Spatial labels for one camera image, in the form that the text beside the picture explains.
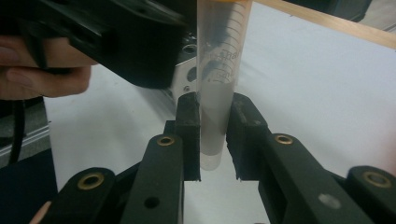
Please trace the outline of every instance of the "wooden strip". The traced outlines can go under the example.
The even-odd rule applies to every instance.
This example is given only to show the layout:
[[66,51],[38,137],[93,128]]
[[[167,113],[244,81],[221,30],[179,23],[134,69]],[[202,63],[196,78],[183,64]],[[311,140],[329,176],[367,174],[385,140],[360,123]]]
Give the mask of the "wooden strip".
[[282,0],[254,0],[268,7],[283,11],[292,16],[340,31],[376,44],[396,49],[396,35],[375,29],[354,21],[347,21],[306,7],[300,7]]

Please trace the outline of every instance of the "transparent plastic tube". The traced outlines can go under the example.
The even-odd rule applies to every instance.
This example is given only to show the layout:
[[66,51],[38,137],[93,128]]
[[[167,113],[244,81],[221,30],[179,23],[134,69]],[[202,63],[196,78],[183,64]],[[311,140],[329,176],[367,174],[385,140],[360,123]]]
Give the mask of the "transparent plastic tube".
[[219,166],[252,0],[198,0],[201,167]]

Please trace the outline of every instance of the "fingernail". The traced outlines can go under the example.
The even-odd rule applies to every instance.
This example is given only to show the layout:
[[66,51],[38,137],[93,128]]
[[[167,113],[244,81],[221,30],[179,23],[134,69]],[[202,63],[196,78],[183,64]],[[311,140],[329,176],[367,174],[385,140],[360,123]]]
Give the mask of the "fingernail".
[[0,63],[17,63],[20,56],[14,49],[0,47]]
[[33,82],[29,77],[26,77],[23,74],[20,74],[15,71],[8,71],[7,79],[8,81],[19,83],[25,87],[33,87]]

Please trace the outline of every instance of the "white table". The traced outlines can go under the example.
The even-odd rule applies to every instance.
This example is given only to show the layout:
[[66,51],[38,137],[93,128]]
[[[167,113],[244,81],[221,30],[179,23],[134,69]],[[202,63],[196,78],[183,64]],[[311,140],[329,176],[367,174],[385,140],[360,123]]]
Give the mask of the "white table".
[[[254,4],[236,91],[273,132],[299,138],[339,175],[368,164],[396,175],[396,52]],[[58,188],[77,172],[116,174],[140,161],[175,109],[160,91],[137,88],[101,65],[89,89],[46,99]],[[268,223],[257,182],[220,167],[186,183],[185,223]]]

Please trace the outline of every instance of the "test tube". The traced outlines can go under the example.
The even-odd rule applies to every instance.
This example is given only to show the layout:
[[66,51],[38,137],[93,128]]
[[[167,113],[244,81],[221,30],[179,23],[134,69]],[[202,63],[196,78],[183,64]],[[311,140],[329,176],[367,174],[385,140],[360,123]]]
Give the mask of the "test tube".
[[215,170],[227,131],[252,0],[197,0],[200,163]]

